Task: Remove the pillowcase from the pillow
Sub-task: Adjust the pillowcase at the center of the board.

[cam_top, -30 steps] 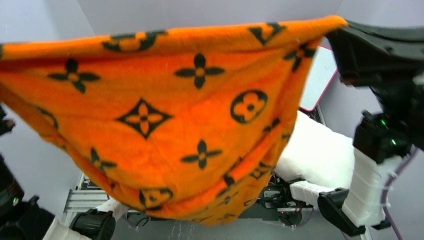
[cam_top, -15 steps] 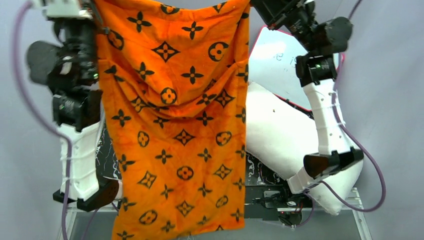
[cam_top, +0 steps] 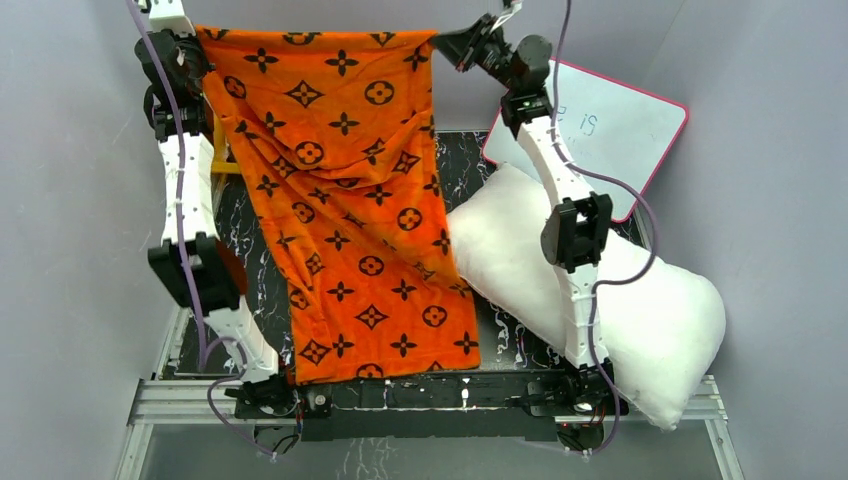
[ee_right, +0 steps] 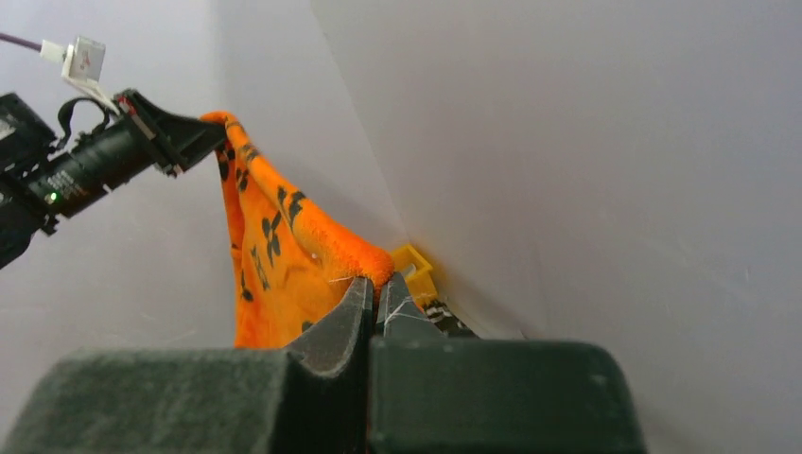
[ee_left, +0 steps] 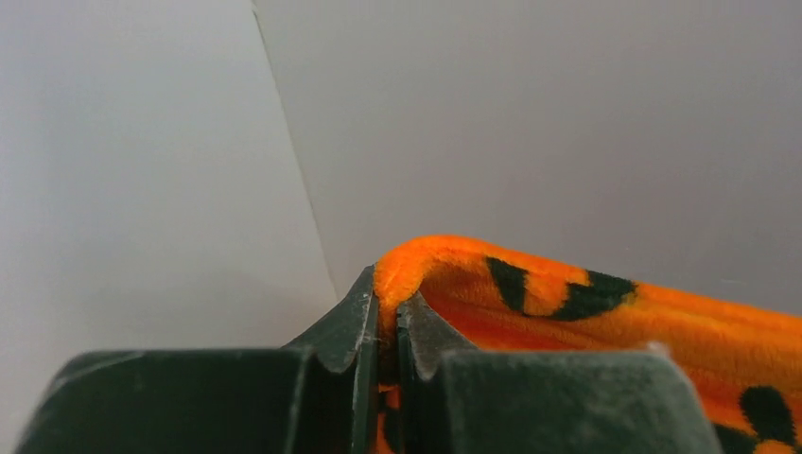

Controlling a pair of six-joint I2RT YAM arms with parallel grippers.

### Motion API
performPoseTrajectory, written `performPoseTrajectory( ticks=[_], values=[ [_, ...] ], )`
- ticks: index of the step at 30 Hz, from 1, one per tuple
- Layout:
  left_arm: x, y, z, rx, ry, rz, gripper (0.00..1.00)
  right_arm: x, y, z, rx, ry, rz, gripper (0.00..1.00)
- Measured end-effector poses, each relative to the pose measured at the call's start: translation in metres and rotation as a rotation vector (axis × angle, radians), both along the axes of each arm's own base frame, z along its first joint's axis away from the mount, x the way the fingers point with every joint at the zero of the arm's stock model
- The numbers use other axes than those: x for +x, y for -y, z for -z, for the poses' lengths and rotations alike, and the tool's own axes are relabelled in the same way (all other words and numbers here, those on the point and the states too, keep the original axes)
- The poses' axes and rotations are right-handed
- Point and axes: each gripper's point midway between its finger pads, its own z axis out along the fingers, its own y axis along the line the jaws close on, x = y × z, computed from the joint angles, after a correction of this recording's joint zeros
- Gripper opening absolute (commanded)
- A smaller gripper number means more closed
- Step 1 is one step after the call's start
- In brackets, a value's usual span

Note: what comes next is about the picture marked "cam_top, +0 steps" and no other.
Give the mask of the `white pillow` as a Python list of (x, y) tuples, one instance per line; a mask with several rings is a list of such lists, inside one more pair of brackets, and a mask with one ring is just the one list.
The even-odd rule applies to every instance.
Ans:
[[(460, 275), (561, 353), (570, 307), (541, 249), (550, 213), (543, 186), (503, 164), (449, 213), (448, 225)], [(600, 288), (598, 309), (620, 393), (652, 425), (676, 429), (724, 338), (720, 293), (707, 278), (656, 259), (638, 281)]]

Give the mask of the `orange patterned pillowcase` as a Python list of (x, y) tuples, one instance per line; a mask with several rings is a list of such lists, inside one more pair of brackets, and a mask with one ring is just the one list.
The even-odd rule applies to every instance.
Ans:
[(295, 380), (479, 366), (437, 165), (432, 33), (198, 34), (204, 93), (288, 284)]

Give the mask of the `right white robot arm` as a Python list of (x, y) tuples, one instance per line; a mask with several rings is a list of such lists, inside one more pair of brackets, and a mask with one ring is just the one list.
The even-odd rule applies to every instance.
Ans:
[(564, 356), (579, 371), (604, 371), (609, 361), (595, 325), (593, 286), (607, 242), (612, 200), (596, 193), (567, 164), (546, 86), (551, 42), (528, 35), (511, 46), (501, 31), (503, 22), (485, 14), (466, 29), (435, 35), (431, 44), (457, 71), (478, 66), (505, 87), (500, 100), (503, 124), (531, 160), (551, 204), (540, 243), (564, 301)]

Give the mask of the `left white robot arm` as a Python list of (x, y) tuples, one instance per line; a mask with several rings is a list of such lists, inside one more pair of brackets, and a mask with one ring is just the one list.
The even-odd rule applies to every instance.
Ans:
[(204, 366), (214, 348), (230, 355), (245, 383), (268, 381), (260, 403), (275, 416), (294, 411), (297, 387), (281, 378), (276, 350), (246, 300), (246, 273), (215, 224), (207, 103), (202, 79), (211, 69), (199, 42), (169, 30), (145, 32), (134, 53), (150, 85), (144, 110), (165, 169), (165, 225), (148, 263), (168, 293), (191, 311)]

